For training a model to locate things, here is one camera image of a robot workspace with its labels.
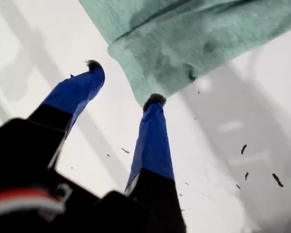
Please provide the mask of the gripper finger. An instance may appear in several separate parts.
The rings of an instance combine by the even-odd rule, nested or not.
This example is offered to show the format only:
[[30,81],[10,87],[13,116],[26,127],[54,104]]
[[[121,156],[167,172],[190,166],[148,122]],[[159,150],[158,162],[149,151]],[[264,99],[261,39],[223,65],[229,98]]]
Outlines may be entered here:
[[150,214],[150,233],[184,233],[163,107],[166,98],[151,94],[143,106],[126,195]]
[[87,67],[88,71],[71,75],[58,83],[28,120],[62,131],[66,139],[80,114],[105,82],[105,73],[99,62],[89,60]]

